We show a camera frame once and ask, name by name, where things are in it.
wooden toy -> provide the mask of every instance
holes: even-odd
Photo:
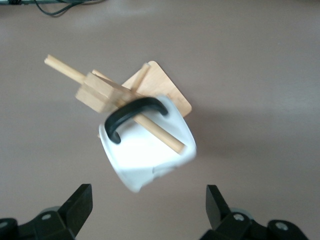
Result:
[[[44,62],[81,84],[75,97],[98,113],[111,113],[135,99],[144,96],[157,97],[158,95],[169,97],[183,117],[192,110],[190,103],[155,61],[145,63],[123,85],[115,83],[97,70],[84,75],[51,55],[48,55]],[[138,114],[133,120],[176,153],[180,154],[183,151],[184,143],[150,118]]]

black mug handle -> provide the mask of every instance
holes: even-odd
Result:
[[[120,144],[121,138],[116,131],[117,128],[127,120],[147,110],[156,110],[163,116],[168,114],[167,108],[158,99],[154,97],[138,98],[120,107],[105,120],[104,128],[108,138],[113,143]]]

gray table surface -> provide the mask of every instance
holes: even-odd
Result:
[[[196,240],[214,184],[258,223],[319,239],[319,11],[315,0],[107,0],[52,18],[1,6],[0,218],[28,222],[91,183],[78,240]],[[106,116],[75,99],[79,85],[47,54],[118,83],[157,61],[192,104],[196,159],[131,193],[97,138]]]

wooden board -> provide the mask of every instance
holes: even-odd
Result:
[[[173,101],[183,117],[188,115],[192,107],[185,96],[183,96],[157,62],[150,61],[149,64],[151,67],[136,92],[150,97],[166,95]],[[137,75],[138,72],[130,77],[122,86],[131,89]]]

